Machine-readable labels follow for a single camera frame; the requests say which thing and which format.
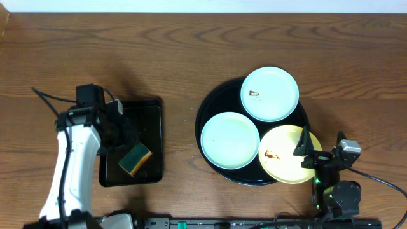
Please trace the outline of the green and yellow sponge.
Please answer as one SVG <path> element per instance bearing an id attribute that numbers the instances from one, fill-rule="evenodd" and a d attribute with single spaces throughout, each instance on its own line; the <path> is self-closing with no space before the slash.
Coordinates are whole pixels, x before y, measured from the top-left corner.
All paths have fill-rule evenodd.
<path id="1" fill-rule="evenodd" d="M 136 144 L 120 161 L 119 166 L 130 176 L 135 176 L 152 152 L 142 143 Z"/>

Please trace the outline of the black rectangular tray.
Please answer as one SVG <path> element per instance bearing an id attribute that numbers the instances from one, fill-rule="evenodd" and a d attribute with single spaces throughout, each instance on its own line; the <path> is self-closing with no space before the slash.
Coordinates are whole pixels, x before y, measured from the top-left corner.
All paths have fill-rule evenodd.
<path id="1" fill-rule="evenodd" d="M 162 107 L 157 99 L 122 102 L 125 116 L 136 122 L 140 143 L 152 156 L 135 176 L 127 174 L 119 161 L 133 148 L 122 146 L 113 153 L 100 156 L 99 183 L 103 187 L 157 183 L 163 176 Z"/>

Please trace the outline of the light green plate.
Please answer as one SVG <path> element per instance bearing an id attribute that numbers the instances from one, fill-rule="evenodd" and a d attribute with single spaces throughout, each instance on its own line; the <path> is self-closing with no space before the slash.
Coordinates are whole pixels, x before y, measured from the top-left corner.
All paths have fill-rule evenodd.
<path id="1" fill-rule="evenodd" d="M 258 154 L 260 136 L 246 116 L 224 112 L 213 116 L 200 135 L 201 149 L 215 166 L 235 170 L 250 164 Z"/>

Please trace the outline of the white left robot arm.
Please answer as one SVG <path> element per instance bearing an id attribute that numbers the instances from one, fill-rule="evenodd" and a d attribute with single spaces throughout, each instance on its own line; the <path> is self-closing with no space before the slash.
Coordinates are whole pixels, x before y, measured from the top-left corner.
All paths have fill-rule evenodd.
<path id="1" fill-rule="evenodd" d="M 40 228 L 133 228 L 130 213 L 92 216 L 95 159 L 121 146 L 126 128 L 118 100 L 74 106 L 61 112 L 55 128 L 58 156 L 52 186 L 39 215 Z"/>

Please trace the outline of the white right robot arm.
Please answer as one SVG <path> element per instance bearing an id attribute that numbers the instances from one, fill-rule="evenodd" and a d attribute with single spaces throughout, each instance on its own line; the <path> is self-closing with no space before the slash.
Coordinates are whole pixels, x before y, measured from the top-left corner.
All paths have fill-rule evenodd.
<path id="1" fill-rule="evenodd" d="M 303 157 L 301 167 L 315 173 L 312 204 L 324 219 L 348 219 L 359 214 L 361 187 L 355 181 L 340 179 L 340 171 L 347 169 L 360 157 L 361 147 L 338 132 L 336 146 L 330 151 L 315 149 L 307 126 L 301 131 L 294 156 Z"/>

